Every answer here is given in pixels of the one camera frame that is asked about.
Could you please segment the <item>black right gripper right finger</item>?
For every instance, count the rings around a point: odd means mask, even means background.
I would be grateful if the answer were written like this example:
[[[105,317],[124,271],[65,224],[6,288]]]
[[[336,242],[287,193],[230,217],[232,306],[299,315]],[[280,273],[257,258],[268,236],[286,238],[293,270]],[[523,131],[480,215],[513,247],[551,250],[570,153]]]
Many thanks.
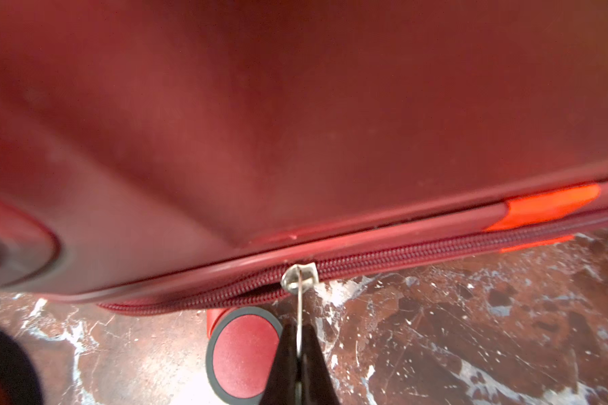
[[[302,404],[339,405],[316,330],[311,325],[302,328],[299,380],[302,385]]]

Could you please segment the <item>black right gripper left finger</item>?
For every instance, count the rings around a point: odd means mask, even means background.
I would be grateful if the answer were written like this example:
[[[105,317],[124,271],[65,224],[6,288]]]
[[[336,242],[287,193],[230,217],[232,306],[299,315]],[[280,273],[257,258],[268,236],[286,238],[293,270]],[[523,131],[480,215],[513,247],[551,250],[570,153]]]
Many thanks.
[[[297,327],[283,328],[260,405],[297,404]]]

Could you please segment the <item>silver zipper pull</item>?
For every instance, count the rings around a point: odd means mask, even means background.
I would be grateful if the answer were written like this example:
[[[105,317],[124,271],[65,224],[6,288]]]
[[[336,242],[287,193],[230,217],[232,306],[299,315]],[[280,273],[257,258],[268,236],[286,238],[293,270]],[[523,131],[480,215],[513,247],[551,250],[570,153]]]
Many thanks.
[[[319,283],[316,263],[294,264],[282,275],[280,285],[285,292],[297,297],[297,359],[302,357],[303,296]]]

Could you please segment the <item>red ribbed hardshell suitcase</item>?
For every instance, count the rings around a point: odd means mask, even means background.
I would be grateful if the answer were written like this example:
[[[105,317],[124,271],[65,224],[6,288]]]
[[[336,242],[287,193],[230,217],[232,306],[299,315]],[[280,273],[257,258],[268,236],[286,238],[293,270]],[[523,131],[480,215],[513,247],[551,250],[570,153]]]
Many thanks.
[[[0,292],[151,316],[608,227],[608,1],[0,1]]]

